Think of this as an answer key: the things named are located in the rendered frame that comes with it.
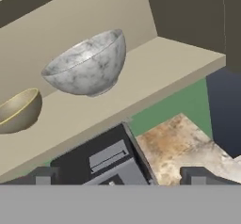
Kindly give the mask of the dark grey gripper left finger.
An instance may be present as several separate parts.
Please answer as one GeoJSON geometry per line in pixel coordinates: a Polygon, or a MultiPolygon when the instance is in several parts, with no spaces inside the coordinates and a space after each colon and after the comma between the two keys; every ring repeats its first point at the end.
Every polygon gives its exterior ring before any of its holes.
{"type": "Polygon", "coordinates": [[[25,176],[5,182],[5,184],[57,184],[59,168],[54,167],[37,167],[25,176]]]}

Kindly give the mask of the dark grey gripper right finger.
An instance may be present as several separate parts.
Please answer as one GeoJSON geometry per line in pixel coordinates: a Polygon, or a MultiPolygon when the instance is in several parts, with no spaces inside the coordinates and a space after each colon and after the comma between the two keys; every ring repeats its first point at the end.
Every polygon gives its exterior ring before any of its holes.
{"type": "Polygon", "coordinates": [[[180,175],[181,175],[180,184],[185,184],[185,185],[208,185],[208,184],[237,185],[238,184],[238,182],[231,181],[226,178],[218,177],[204,167],[181,167],[180,175]]]}

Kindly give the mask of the olive bowl with yellow rim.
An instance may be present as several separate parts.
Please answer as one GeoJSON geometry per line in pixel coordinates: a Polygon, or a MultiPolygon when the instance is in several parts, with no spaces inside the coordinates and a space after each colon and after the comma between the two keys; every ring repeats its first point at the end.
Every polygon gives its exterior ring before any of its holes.
{"type": "Polygon", "coordinates": [[[0,104],[0,135],[29,128],[38,120],[41,109],[42,97],[37,88],[28,88],[0,104]]]}

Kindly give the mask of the grey marbled bowl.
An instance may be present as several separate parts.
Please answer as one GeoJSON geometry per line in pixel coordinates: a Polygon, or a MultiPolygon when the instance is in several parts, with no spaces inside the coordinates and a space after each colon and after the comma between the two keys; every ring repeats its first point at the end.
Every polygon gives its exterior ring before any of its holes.
{"type": "Polygon", "coordinates": [[[117,83],[125,57],[122,30],[108,30],[56,57],[42,70],[41,76],[63,92],[96,96],[117,83]]]}

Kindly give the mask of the dark navy fridge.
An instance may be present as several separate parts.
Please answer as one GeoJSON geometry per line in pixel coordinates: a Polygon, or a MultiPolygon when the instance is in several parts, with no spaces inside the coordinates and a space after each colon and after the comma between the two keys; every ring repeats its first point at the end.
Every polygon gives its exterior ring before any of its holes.
{"type": "Polygon", "coordinates": [[[214,141],[231,157],[241,155],[241,73],[222,68],[206,77],[214,141]]]}

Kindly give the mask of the beige open cupboard shelf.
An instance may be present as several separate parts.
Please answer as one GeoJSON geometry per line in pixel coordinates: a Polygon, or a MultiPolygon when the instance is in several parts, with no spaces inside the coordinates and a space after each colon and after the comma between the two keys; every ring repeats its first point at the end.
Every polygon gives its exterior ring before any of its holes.
{"type": "Polygon", "coordinates": [[[29,129],[0,135],[0,183],[224,67],[217,52],[158,37],[148,0],[54,0],[0,29],[0,103],[39,88],[43,107],[29,129]],[[120,28],[128,54],[118,83],[90,98],[60,92],[40,76],[77,42],[120,28]]]}

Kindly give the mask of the dark brown cupboard door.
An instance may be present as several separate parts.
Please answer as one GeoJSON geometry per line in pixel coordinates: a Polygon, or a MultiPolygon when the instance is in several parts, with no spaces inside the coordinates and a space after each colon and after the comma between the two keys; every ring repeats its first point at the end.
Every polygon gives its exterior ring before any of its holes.
{"type": "Polygon", "coordinates": [[[241,0],[149,0],[157,35],[222,53],[241,72],[241,0]]]}

